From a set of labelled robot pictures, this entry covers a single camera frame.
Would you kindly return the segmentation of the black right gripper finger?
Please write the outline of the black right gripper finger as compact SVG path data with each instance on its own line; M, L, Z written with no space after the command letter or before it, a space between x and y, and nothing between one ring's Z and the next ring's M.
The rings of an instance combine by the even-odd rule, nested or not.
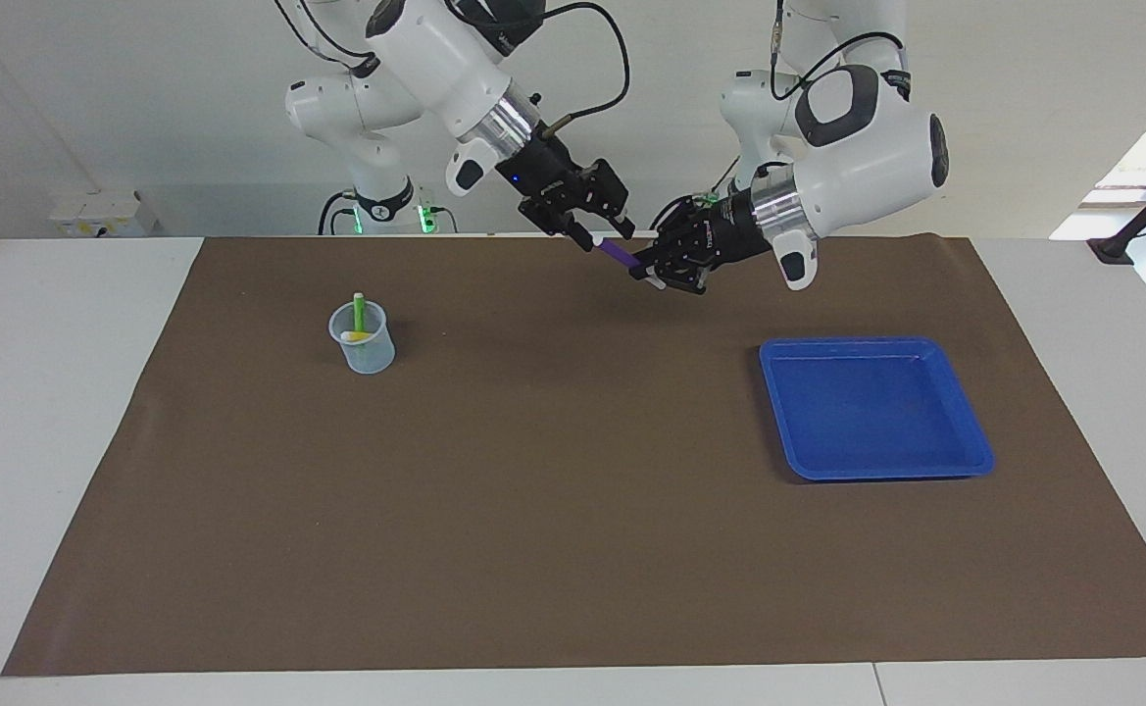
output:
M518 211L545 235L567 237L584 253L591 253L596 248L589 229L578 223L573 211L559 202L544 196L526 196L520 201Z
M612 223L621 237L631 240L636 226L626 213L627 198L629 189L617 170L605 158L596 158L587 167L587 211Z

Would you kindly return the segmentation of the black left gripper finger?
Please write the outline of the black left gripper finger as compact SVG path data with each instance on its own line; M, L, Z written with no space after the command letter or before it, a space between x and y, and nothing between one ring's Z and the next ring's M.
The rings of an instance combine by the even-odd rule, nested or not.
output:
M649 282L657 289L674 289L689 295L706 295L706 280L711 267L693 261L686 254L672 253L662 248L645 248L631 254L635 264L630 275Z
M672 221L657 228L645 261L708 261L707 220Z

